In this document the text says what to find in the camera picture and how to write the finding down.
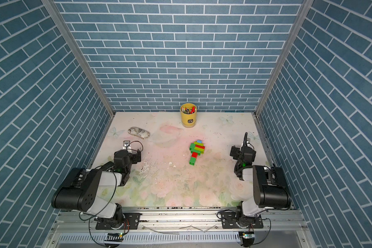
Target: black cable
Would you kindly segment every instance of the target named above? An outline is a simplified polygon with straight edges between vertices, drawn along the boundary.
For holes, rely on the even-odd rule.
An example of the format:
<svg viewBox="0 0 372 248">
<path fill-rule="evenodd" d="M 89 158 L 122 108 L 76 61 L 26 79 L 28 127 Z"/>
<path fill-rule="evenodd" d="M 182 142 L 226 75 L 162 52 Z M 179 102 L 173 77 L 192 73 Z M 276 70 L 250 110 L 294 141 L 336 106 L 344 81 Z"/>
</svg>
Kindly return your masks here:
<svg viewBox="0 0 372 248">
<path fill-rule="evenodd" d="M 221 210 L 221 211 L 217 212 L 217 213 L 216 213 L 216 217 L 217 217 L 218 219 L 220 219 L 221 221 L 226 220 L 226 219 L 227 219 L 226 217 L 219 218 L 218 214 L 220 214 L 220 213 L 226 213 L 226 212 L 228 212 L 228 211 L 233 212 L 233 213 L 236 213 L 236 212 L 234 212 L 233 210 L 225 209 L 225 210 Z"/>
<path fill-rule="evenodd" d="M 86 219 L 86 220 L 88 220 L 88 232 L 89 232 L 89 236 L 91 237 L 92 241 L 94 241 L 96 244 L 98 244 L 98 245 L 100 245 L 100 246 L 103 246 L 103 247 L 106 247 L 106 248 L 107 248 L 106 245 L 99 244 L 99 243 L 96 242 L 96 241 L 94 240 L 94 238 L 92 237 L 92 234 L 91 234 L 91 228 L 90 228 L 90 226 L 89 226 L 89 222 L 91 221 L 92 218 L 94 218 L 94 217 L 97 216 L 100 212 L 102 212 L 102 211 L 103 211 L 103 210 L 104 210 L 104 209 L 109 205 L 110 201 L 113 199 L 113 196 L 114 196 L 114 194 L 115 194 L 115 192 L 116 192 L 116 189 L 117 189 L 117 176 L 116 176 L 116 174 L 115 174 L 113 171 L 112 171 L 112 173 L 113 173 L 114 178 L 115 178 L 115 181 L 116 181 L 116 184 L 114 185 L 113 195 L 110 197 L 110 200 L 107 202 L 107 204 L 104 206 L 104 208 L 102 208 L 101 211 L 99 211 L 99 212 L 96 213 L 95 215 L 91 216 L 90 218 Z"/>
<path fill-rule="evenodd" d="M 138 142 L 142 146 L 142 150 L 141 151 L 143 151 L 143 145 L 142 145 L 142 143 L 140 141 L 132 141 L 129 145 L 131 145 L 134 142 Z"/>
<path fill-rule="evenodd" d="M 79 218 L 80 218 L 80 220 L 82 220 L 82 221 L 88 221 L 88 220 L 90 220 L 90 219 L 96 217 L 100 212 L 102 212 L 102 211 L 103 211 L 103 210 L 104 210 L 104 209 L 109 205 L 110 201 L 111 201 L 111 200 L 113 199 L 113 197 L 114 197 L 114 194 L 116 193 L 116 188 L 117 188 L 117 176 L 116 176 L 116 174 L 115 174 L 113 171 L 112 171 L 112 173 L 113 173 L 114 178 L 115 178 L 115 180 L 116 180 L 116 185 L 114 186 L 114 191 L 113 191 L 112 196 L 110 197 L 110 200 L 107 202 L 107 204 L 104 206 L 104 208 L 101 209 L 101 211 L 99 211 L 98 213 L 96 213 L 96 214 L 94 214 L 93 216 L 89 217 L 88 219 L 82 219 L 81 216 L 80 216 L 81 212 L 79 212 Z"/>
<path fill-rule="evenodd" d="M 102 245 L 102 244 L 96 242 L 95 239 L 92 237 L 92 234 L 91 234 L 91 228 L 90 228 L 90 226 L 89 226 L 89 222 L 90 222 L 90 221 L 91 221 L 91 218 L 88 219 L 88 231 L 89 231 L 89 236 L 91 237 L 92 241 L 94 241 L 95 244 L 97 244 L 97 245 L 100 245 L 100 246 L 103 246 L 103 247 L 106 247 L 106 248 L 107 248 L 106 245 Z"/>
<path fill-rule="evenodd" d="M 264 220 L 267 220 L 267 219 L 270 221 L 270 227 L 268 228 L 268 232 L 267 232 L 265 238 L 264 238 L 262 241 L 259 241 L 259 242 L 256 243 L 256 244 L 260 244 L 260 243 L 262 243 L 263 241 L 265 241 L 266 238 L 267 238 L 267 236 L 268 236 L 268 234 L 270 233 L 270 230 L 271 230 L 271 220 L 270 220 L 269 218 L 266 218 L 266 219 L 263 219 L 263 221 L 264 221 Z"/>
</svg>

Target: floral tablecloth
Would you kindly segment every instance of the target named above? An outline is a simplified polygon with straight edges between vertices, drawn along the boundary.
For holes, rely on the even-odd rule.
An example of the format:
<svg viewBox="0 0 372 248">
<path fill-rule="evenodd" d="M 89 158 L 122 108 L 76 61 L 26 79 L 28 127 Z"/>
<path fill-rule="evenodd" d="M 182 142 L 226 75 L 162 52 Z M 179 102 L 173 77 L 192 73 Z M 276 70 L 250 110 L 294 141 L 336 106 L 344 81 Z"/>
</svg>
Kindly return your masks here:
<svg viewBox="0 0 372 248">
<path fill-rule="evenodd" d="M 142 140 L 128 134 L 138 126 L 151 133 Z M 253 197 L 251 182 L 233 173 L 235 160 L 229 156 L 248 132 L 257 151 L 253 164 L 267 165 L 251 113 L 198 113 L 197 124 L 182 126 L 179 113 L 117 112 L 92 168 L 113 161 L 124 140 L 143 143 L 142 161 L 132 165 L 128 182 L 117 187 L 112 202 L 125 207 L 236 206 Z M 190 143 L 202 140 L 205 152 L 189 165 Z M 132 144 L 133 149 L 140 144 Z M 113 187 L 99 187 L 98 196 L 109 200 Z"/>
</svg>

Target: mounting plate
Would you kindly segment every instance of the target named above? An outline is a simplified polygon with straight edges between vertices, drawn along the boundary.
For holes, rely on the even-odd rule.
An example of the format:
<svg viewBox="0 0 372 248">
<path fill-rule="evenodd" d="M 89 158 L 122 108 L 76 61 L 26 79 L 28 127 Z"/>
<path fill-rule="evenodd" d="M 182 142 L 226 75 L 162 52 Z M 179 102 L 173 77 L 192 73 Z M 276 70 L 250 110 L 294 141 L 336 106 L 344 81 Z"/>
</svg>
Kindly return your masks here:
<svg viewBox="0 0 372 248">
<path fill-rule="evenodd" d="M 140 213 L 123 213 L 123 214 L 125 218 L 128 220 L 128 222 L 126 221 L 125 223 L 125 230 L 128 229 L 128 225 L 130 227 L 130 230 L 138 229 Z M 110 226 L 107 226 L 102 222 L 96 223 L 95 229 L 96 230 L 113 230 L 112 228 L 110 228 Z"/>
<path fill-rule="evenodd" d="M 252 222 L 252 226 L 254 229 L 260 229 L 263 228 L 263 222 L 262 217 L 259 216 L 257 218 L 251 218 L 251 217 L 241 217 L 238 222 L 236 221 L 236 213 L 233 212 L 224 212 L 221 213 L 221 219 L 222 221 L 222 228 L 223 229 L 234 229 L 234 228 L 249 228 L 244 225 L 240 225 L 239 223 L 250 223 Z"/>
</svg>

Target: yellow cup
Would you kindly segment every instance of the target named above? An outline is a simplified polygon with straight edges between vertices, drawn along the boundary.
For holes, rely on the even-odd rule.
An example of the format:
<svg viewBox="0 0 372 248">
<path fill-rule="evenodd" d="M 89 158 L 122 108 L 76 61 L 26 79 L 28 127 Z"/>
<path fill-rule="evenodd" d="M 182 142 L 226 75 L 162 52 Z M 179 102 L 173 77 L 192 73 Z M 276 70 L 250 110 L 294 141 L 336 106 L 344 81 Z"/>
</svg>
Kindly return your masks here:
<svg viewBox="0 0 372 248">
<path fill-rule="evenodd" d="M 195 108 L 195 112 L 191 114 L 186 114 L 182 112 L 182 108 L 193 109 Z M 180 116 L 182 117 L 182 124 L 185 127 L 194 127 L 196 124 L 196 116 L 197 116 L 197 107 L 193 103 L 185 103 L 180 107 Z"/>
</svg>

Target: blue tile wallpaper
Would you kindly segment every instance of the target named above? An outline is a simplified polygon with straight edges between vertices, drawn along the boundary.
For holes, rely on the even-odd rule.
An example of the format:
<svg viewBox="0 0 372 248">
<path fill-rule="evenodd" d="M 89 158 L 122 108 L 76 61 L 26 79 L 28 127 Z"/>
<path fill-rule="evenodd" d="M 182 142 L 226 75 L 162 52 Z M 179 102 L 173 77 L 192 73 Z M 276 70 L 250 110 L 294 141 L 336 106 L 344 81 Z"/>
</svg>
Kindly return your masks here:
<svg viewBox="0 0 372 248">
<path fill-rule="evenodd" d="M 219 112 L 255 110 L 302 0 L 55 2 L 116 111 Z"/>
<path fill-rule="evenodd" d="M 0 1 L 0 247 L 41 247 L 109 115 L 40 0 Z"/>
<path fill-rule="evenodd" d="M 314 1 L 260 119 L 316 245 L 372 247 L 372 1 Z"/>
</svg>

